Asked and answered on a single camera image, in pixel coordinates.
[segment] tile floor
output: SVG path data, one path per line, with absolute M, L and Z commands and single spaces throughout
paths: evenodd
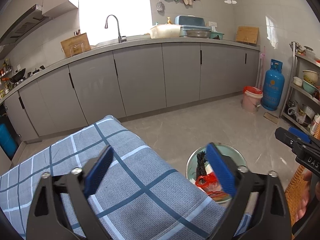
M 253 172 L 279 173 L 284 188 L 299 166 L 291 149 L 277 141 L 277 127 L 289 127 L 241 108 L 242 95 L 144 117 L 122 125 L 141 137 L 172 167 L 185 174 L 189 156 L 208 142 L 221 142 L 237 149 Z M 55 137 L 25 147 L 18 163 L 62 139 Z

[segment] screw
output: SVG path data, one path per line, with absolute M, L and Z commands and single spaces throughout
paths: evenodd
M 81 168 L 74 168 L 72 171 L 71 171 L 71 173 L 73 174 L 73 175 L 77 175 L 77 174 L 79 174 L 79 173 L 81 173 L 82 172 L 82 169 Z
M 247 173 L 249 170 L 246 166 L 239 166 L 238 171 L 240 171 L 242 173 Z
M 43 178 L 43 179 L 46 179 L 46 178 L 48 178 L 48 177 L 50 177 L 50 172 L 44 172 L 44 173 L 42 173 L 42 175 L 41 175 L 41 178 Z
M 268 175 L 270 175 L 273 178 L 277 178 L 278 177 L 278 173 L 276 171 L 269 171 Z

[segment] gas cylinder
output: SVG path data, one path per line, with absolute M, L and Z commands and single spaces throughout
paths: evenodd
M 277 109 L 284 86 L 284 76 L 282 72 L 282 62 L 272 59 L 271 67 L 266 72 L 263 84 L 263 98 L 261 100 L 262 106 L 274 111 Z

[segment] green trash can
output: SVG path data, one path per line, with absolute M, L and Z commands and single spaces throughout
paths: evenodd
M 238 152 L 236 149 L 232 148 L 229 145 L 222 144 L 222 143 L 215 143 L 214 144 L 218 150 L 221 152 L 222 155 L 229 156 L 231 159 L 236 163 L 237 166 L 247 166 L 247 163 L 243 156 Z M 195 150 L 193 154 L 188 159 L 187 162 L 187 169 L 186 169 L 186 178 L 188 180 L 194 179 L 196 180 L 196 168 L 197 168 L 197 153 L 206 150 L 205 147 L 200 147 L 199 149 Z M 223 198 L 221 201 L 217 201 L 218 204 L 223 204 L 231 200 L 231 196 L 228 195 Z

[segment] wall outlet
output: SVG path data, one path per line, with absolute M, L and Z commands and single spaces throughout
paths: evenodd
M 214 27 L 216 27 L 216 28 L 218 27 L 218 26 L 217 26 L 217 23 L 215 23 L 215 22 L 209 22 L 209 26 L 214 26 Z

